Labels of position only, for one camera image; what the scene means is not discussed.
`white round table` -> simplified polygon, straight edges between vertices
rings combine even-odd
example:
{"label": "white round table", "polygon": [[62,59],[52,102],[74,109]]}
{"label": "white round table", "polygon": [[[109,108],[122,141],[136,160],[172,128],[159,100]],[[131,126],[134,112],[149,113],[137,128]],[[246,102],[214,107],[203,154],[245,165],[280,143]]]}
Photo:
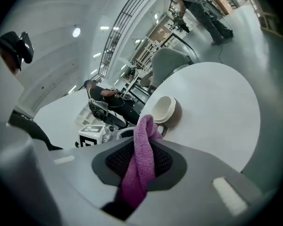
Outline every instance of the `white round table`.
{"label": "white round table", "polygon": [[147,101],[141,116],[152,113],[162,96],[182,106],[179,124],[164,139],[210,153],[237,171],[252,156],[260,131],[260,111],[246,79],[223,64],[190,65],[165,80]]}

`pink towel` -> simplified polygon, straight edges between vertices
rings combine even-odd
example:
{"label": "pink towel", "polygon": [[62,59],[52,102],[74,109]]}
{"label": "pink towel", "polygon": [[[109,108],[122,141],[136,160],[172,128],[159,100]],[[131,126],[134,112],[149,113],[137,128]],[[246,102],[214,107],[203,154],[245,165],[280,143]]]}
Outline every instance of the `pink towel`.
{"label": "pink towel", "polygon": [[153,151],[149,139],[162,139],[151,115],[141,118],[134,129],[134,154],[122,181],[125,201],[134,209],[147,195],[147,183],[155,178]]}

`metal railing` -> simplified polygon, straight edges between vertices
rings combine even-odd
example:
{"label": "metal railing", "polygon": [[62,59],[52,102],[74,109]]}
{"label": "metal railing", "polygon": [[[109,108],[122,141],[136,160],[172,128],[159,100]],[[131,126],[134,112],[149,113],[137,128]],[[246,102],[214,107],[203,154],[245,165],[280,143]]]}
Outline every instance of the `metal railing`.
{"label": "metal railing", "polygon": [[117,43],[122,36],[126,26],[130,22],[132,16],[143,2],[144,0],[128,0],[128,2],[125,4],[122,11],[118,15],[102,53],[102,59],[99,68],[100,76],[104,78],[106,77],[108,67]]}

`ceiling light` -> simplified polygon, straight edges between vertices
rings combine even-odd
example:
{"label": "ceiling light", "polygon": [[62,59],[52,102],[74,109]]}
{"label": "ceiling light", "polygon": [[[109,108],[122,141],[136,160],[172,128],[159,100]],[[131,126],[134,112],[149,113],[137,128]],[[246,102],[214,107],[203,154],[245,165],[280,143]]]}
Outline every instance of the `ceiling light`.
{"label": "ceiling light", "polygon": [[75,88],[76,88],[76,85],[68,92],[68,94],[71,94]]}
{"label": "ceiling light", "polygon": [[95,73],[95,72],[97,72],[97,69],[96,69],[96,70],[94,70],[91,74],[93,74],[93,73]]}
{"label": "ceiling light", "polygon": [[95,58],[95,57],[97,57],[97,56],[100,56],[100,53],[98,53],[98,54],[95,54],[93,57]]}
{"label": "ceiling light", "polygon": [[81,33],[81,29],[80,28],[75,28],[72,32],[72,36],[74,36],[75,38],[78,37]]}

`gray floor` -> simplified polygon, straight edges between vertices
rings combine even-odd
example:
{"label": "gray floor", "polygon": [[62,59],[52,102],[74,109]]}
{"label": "gray floor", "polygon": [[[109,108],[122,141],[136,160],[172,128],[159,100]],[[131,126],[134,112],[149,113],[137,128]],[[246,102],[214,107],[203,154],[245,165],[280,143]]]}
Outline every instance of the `gray floor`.
{"label": "gray floor", "polygon": [[[235,36],[223,45],[220,58],[248,80],[261,115],[258,144],[243,173],[266,192],[277,187],[283,176],[283,39],[260,29],[250,5],[236,9],[225,19]],[[222,46],[211,46],[212,39],[201,26],[184,40],[194,48],[197,57],[182,43],[175,49],[191,54],[195,63],[220,62]]]}

